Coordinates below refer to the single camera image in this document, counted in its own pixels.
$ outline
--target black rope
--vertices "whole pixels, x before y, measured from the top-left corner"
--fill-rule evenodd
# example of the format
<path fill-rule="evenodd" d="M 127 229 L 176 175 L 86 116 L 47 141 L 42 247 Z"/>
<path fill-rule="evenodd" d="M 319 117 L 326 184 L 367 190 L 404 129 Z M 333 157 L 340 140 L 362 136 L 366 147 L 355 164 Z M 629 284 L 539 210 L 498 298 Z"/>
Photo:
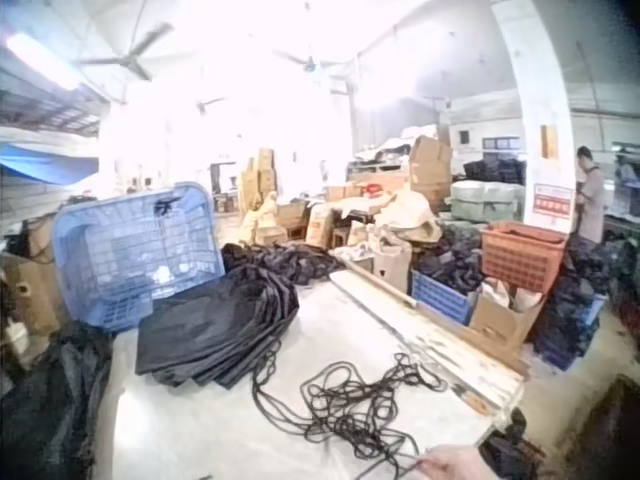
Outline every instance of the black rope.
<path fill-rule="evenodd" d="M 353 446 L 353 453 L 361 460 L 378 460 L 358 478 L 374 468 L 389 463 L 395 471 L 394 479 L 410 469 L 403 468 L 397 457 L 415 458 L 419 449 L 414 438 L 390 428 L 398 416 L 395 391 L 401 385 L 422 386 L 434 392 L 446 390 L 447 383 L 424 367 L 411 363 L 409 356 L 396 353 L 396 364 L 380 380 L 366 383 L 356 367 L 349 362 L 328 365 L 320 373 L 300 386 L 300 393 L 309 410 L 301 416 L 286 404 L 264 391 L 276 373 L 278 344 L 253 371 L 252 395 L 262 414 L 279 430 L 321 443 L 337 436 Z M 408 445 L 412 455 L 401 453 Z"/>

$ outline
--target person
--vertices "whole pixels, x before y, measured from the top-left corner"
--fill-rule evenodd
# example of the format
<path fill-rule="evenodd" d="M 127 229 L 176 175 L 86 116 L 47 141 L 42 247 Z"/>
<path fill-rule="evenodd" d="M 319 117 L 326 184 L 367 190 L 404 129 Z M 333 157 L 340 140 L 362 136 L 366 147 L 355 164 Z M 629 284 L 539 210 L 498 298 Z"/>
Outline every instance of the person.
<path fill-rule="evenodd" d="M 475 447 L 436 447 L 418 461 L 431 480 L 499 480 Z"/>
<path fill-rule="evenodd" d="M 591 150 L 587 147 L 580 147 L 577 157 L 578 166 L 587 176 L 576 197 L 580 215 L 577 234 L 594 243 L 600 243 L 604 228 L 604 175 L 593 161 Z"/>

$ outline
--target orange plastic crate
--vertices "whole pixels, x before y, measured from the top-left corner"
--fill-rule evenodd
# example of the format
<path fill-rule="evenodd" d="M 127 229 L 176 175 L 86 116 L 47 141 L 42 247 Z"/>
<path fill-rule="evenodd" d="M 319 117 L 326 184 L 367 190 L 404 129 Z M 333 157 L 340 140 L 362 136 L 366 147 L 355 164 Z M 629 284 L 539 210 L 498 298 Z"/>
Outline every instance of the orange plastic crate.
<path fill-rule="evenodd" d="M 482 272 L 547 293 L 558 275 L 567 235 L 518 222 L 495 222 L 482 232 Z"/>

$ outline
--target blue tarp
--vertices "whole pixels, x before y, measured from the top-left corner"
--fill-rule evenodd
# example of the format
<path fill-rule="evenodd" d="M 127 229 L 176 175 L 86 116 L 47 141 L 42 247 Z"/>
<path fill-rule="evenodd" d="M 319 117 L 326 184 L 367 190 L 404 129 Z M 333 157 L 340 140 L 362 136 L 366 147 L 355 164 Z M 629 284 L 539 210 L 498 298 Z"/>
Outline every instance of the blue tarp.
<path fill-rule="evenodd" d="M 45 183 L 72 185 L 98 173 L 97 157 L 67 157 L 0 145 L 0 165 Z"/>

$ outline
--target white work table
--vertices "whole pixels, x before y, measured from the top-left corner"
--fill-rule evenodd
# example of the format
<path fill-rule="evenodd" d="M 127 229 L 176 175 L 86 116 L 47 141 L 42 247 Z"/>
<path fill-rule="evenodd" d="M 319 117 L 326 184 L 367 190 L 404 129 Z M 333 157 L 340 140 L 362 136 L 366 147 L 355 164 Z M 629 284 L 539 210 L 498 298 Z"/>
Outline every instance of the white work table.
<path fill-rule="evenodd" d="M 407 351 L 406 344 L 333 283 L 298 292 L 300 311 L 283 339 L 277 372 L 265 390 L 299 414 L 307 415 L 300 384 L 328 364 L 351 362 L 373 382 L 395 364 L 394 353 Z M 387 302 L 385 308 L 395 302 L 403 312 L 395 315 L 397 324 L 391 326 L 424 344 L 430 352 L 426 363 L 436 358 L 434 348 L 446 346 L 445 363 L 453 362 L 452 370 L 458 365 L 469 372 L 462 374 L 468 377 L 464 380 L 497 405 L 496 416 L 482 416 L 450 389 L 435 393 L 403 385 L 396 393 L 400 413 L 393 428 L 411 434 L 421 449 L 482 441 L 497 416 L 517 400 L 522 377 L 471 347 L 456 346 L 441 329 L 413 318 L 388 294 L 379 294 Z M 201 388 L 192 382 L 170 388 L 150 375 L 136 376 L 136 345 L 137 331 L 119 335 L 114 343 L 96 432 L 95 480 L 348 480 L 370 465 L 356 459 L 352 447 L 340 439 L 314 444 L 276 429 L 253 402 L 250 376 L 232 390 L 216 384 Z M 449 377 L 439 370 L 447 380 L 460 378 L 460 372 Z M 364 480 L 392 476 L 392 468 L 384 465 Z M 404 478 L 423 477 L 413 472 Z"/>

